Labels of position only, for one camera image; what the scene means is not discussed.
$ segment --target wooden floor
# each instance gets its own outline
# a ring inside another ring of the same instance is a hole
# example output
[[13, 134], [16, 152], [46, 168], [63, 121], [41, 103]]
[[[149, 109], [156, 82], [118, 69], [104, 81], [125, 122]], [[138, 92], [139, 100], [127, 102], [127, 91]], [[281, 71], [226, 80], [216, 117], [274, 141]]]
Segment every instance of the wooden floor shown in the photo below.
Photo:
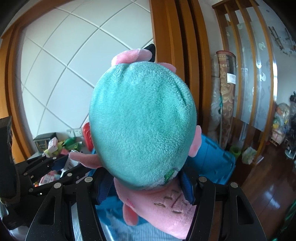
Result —
[[[250, 173], [242, 189], [255, 210], [267, 240], [278, 230], [286, 210], [296, 199], [296, 174], [284, 149], [266, 147], [264, 159]], [[211, 241], [217, 241], [220, 204], [215, 206]]]

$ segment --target stuffed toy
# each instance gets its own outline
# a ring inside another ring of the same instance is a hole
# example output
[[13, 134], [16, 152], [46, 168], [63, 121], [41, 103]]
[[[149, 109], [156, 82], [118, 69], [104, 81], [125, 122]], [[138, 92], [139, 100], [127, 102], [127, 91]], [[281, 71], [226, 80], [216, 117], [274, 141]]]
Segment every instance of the stuffed toy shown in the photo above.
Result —
[[147, 49], [115, 56], [94, 88], [89, 108], [96, 154], [69, 157], [114, 176], [128, 225], [138, 216], [185, 239], [195, 206], [184, 198], [178, 172], [201, 146], [193, 97], [167, 63]]

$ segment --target pink plush body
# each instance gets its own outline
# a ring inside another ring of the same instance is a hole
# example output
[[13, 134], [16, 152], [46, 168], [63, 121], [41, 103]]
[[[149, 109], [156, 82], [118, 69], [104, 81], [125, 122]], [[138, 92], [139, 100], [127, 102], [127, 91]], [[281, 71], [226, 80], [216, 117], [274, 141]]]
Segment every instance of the pink plush body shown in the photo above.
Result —
[[165, 233], [186, 238], [196, 206], [185, 200], [178, 178], [156, 190], [131, 190], [116, 178], [114, 184], [124, 203], [123, 218], [128, 225], [136, 225], [139, 215]]

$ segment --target black bracket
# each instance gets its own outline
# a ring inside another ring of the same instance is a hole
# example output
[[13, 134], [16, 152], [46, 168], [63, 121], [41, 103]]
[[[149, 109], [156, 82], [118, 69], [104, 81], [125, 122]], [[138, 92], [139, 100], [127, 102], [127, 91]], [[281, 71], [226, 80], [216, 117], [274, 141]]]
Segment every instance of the black bracket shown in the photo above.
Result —
[[106, 241], [95, 205], [99, 204], [98, 185], [108, 174], [106, 169], [99, 168], [93, 177], [86, 177], [77, 184], [55, 182], [30, 226], [26, 241], [74, 241], [71, 206], [75, 202], [83, 241]]
[[209, 240], [215, 201], [222, 201], [219, 241], [266, 241], [258, 217], [237, 183], [227, 186], [199, 177], [194, 195], [197, 208], [186, 241]]

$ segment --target light blue fabric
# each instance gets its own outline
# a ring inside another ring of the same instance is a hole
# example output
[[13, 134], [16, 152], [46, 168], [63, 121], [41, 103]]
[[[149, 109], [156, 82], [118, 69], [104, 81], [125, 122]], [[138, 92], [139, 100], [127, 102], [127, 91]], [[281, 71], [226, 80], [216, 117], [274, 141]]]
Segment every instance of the light blue fabric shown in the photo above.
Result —
[[[110, 219], [107, 216], [115, 217], [117, 220], [123, 222], [123, 202], [116, 196], [109, 196], [106, 200], [104, 200], [101, 205], [95, 205], [96, 212], [100, 221], [104, 222], [104, 224], [110, 226]], [[143, 223], [147, 223], [145, 219], [139, 216], [139, 221], [137, 225], [141, 225]]]
[[196, 108], [186, 84], [164, 66], [119, 64], [98, 81], [89, 121], [103, 166], [125, 186], [144, 189], [184, 165]]
[[181, 241], [153, 227], [148, 222], [128, 226], [111, 213], [107, 213], [107, 218], [111, 223], [108, 229], [114, 241]]

